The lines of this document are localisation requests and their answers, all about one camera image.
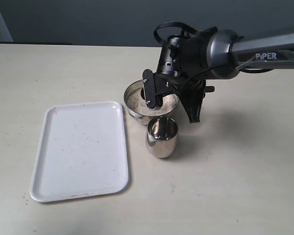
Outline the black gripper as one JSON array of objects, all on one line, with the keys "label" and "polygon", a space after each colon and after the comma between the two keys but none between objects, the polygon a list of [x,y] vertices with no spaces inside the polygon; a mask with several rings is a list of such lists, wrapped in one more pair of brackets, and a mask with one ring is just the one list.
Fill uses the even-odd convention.
[{"label": "black gripper", "polygon": [[156,70],[156,94],[179,95],[190,123],[200,122],[208,68],[208,37],[170,36],[173,49],[162,47]]}]

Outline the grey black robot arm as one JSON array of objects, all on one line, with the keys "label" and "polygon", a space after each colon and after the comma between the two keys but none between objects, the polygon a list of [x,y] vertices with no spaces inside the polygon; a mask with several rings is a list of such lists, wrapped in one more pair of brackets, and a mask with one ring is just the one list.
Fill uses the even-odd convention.
[{"label": "grey black robot arm", "polygon": [[191,123],[200,121],[207,80],[228,80],[240,72],[294,69],[294,28],[244,37],[216,27],[196,33],[182,30],[162,47],[156,77],[168,83]]}]

